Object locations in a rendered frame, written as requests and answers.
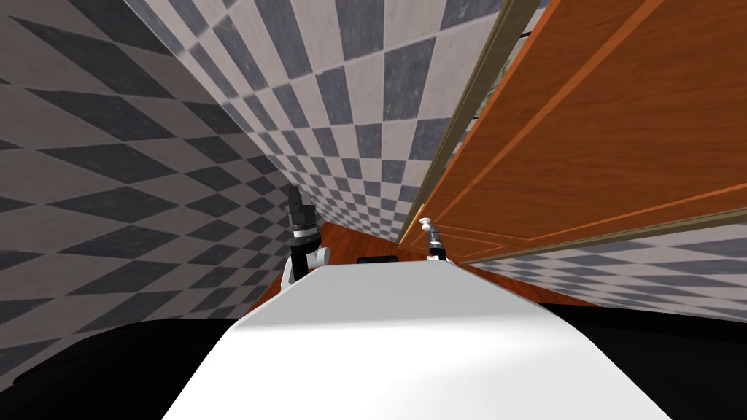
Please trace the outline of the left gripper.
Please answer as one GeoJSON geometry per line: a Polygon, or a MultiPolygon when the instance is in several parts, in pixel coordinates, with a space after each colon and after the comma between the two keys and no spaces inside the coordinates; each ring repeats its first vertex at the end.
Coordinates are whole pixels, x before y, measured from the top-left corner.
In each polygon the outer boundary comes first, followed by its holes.
{"type": "Polygon", "coordinates": [[[291,226],[314,223],[314,204],[311,201],[311,196],[298,185],[288,187],[285,211],[291,226]]]}

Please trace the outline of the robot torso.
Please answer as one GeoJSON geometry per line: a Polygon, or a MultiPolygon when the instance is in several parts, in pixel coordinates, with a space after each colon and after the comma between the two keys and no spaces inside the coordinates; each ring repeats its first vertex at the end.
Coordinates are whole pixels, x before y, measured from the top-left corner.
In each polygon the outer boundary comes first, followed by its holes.
{"type": "Polygon", "coordinates": [[[318,268],[218,340],[163,420],[670,420],[585,335],[444,261],[318,268]]]}

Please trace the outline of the orange wooden door leaf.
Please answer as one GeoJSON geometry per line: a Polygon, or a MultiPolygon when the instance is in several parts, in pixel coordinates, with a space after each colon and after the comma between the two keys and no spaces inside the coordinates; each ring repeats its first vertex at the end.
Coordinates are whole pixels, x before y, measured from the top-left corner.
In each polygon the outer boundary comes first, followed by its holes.
{"type": "Polygon", "coordinates": [[[747,0],[550,0],[425,217],[464,263],[747,221],[747,0]]]}

